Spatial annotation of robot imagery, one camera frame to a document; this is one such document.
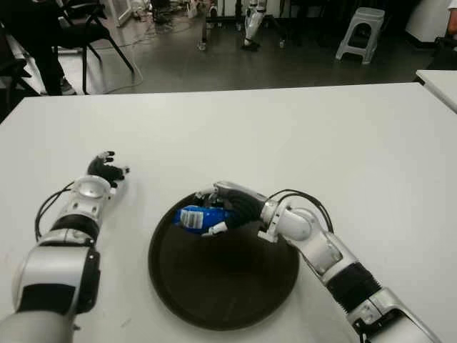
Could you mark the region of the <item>left robot hand black silver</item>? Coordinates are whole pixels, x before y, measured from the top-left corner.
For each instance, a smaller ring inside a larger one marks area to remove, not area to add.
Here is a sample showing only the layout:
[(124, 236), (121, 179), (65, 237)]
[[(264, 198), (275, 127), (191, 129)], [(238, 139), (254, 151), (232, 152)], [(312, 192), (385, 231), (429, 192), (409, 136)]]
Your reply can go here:
[(87, 174), (101, 177), (110, 184), (111, 188), (117, 189), (119, 182), (125, 180), (126, 175), (130, 172), (130, 168), (111, 164), (114, 162), (114, 156), (114, 151), (103, 151), (97, 154), (89, 163)]

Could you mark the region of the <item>right robot hand black silver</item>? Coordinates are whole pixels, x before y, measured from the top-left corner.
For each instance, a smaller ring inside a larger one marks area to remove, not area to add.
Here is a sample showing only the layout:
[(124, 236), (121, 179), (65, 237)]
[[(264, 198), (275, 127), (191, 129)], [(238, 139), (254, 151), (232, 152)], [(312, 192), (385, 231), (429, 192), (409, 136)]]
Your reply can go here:
[(216, 236), (259, 220), (267, 201), (264, 195), (228, 181), (215, 182), (210, 188), (197, 191), (194, 199), (203, 208), (220, 209), (224, 213), (219, 222), (205, 229), (201, 234), (204, 237)]

